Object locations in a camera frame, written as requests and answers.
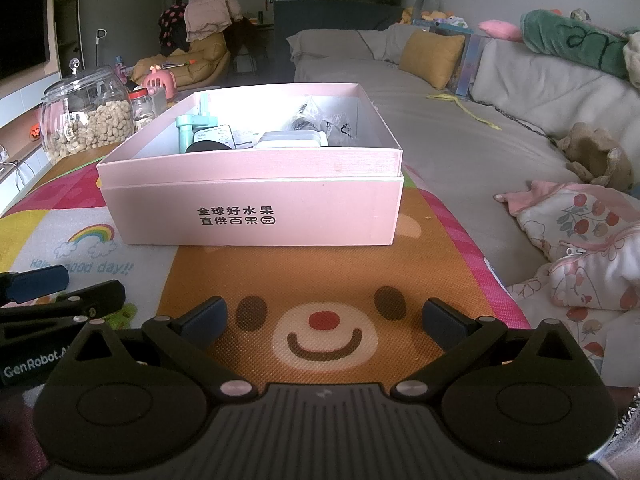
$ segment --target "cartoon bear face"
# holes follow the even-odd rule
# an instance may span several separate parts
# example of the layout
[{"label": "cartoon bear face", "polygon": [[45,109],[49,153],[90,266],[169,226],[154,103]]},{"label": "cartoon bear face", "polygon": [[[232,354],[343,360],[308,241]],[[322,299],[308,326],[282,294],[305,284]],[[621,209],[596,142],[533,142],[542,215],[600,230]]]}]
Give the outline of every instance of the cartoon bear face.
[{"label": "cartoon bear face", "polygon": [[228,325],[210,354],[260,388],[389,388],[442,353],[422,329],[427,298],[492,313],[417,189],[404,190],[391,246],[181,247],[159,313],[178,317],[213,295],[226,300]]}]

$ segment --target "black tv screen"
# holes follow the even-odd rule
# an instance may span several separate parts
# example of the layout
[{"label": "black tv screen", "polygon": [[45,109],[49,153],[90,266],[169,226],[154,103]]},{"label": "black tv screen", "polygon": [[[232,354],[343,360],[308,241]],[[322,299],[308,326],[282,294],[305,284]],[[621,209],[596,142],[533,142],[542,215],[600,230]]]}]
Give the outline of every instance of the black tv screen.
[{"label": "black tv screen", "polygon": [[0,78],[49,60],[47,0],[0,0]]}]

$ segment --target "clear plastic container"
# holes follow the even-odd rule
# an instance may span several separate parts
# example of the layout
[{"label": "clear plastic container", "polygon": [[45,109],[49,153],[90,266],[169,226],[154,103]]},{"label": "clear plastic container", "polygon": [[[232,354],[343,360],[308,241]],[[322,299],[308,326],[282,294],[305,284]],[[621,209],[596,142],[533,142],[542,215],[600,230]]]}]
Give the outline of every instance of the clear plastic container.
[{"label": "clear plastic container", "polygon": [[133,110],[134,131],[141,130],[156,118],[154,102],[146,88],[141,88],[129,94]]},{"label": "clear plastic container", "polygon": [[134,132],[129,93],[109,66],[76,73],[45,91],[40,105],[40,132],[47,157],[61,158],[106,144],[122,142]]}]

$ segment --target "rainbow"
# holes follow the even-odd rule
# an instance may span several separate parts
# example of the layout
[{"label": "rainbow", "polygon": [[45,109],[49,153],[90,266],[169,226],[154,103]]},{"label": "rainbow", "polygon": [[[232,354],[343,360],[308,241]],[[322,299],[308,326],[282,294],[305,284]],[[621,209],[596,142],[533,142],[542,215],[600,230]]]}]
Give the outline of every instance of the rainbow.
[{"label": "rainbow", "polygon": [[113,240],[113,227],[108,224],[90,225],[84,229],[79,230],[68,242],[78,243],[80,240],[87,238],[88,236],[97,236],[101,242],[108,242]]}]

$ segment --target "yellow strap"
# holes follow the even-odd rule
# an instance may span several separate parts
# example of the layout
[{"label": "yellow strap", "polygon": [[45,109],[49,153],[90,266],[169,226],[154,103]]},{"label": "yellow strap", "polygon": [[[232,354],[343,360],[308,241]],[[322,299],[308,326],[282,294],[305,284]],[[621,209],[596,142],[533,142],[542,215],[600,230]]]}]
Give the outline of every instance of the yellow strap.
[{"label": "yellow strap", "polygon": [[472,116],[476,121],[480,121],[481,123],[484,123],[487,126],[491,126],[494,130],[502,130],[502,128],[500,126],[497,126],[496,124],[493,124],[491,121],[486,121],[484,119],[481,119],[477,115],[474,115],[473,113],[471,113],[471,111],[469,111],[468,108],[466,108],[465,105],[463,105],[462,102],[460,102],[460,98],[458,96],[456,96],[456,95],[452,95],[452,94],[431,94],[431,95],[427,95],[427,99],[437,99],[438,101],[453,101],[460,108],[462,108],[463,112],[465,112],[465,113],[469,114],[470,116]]}]

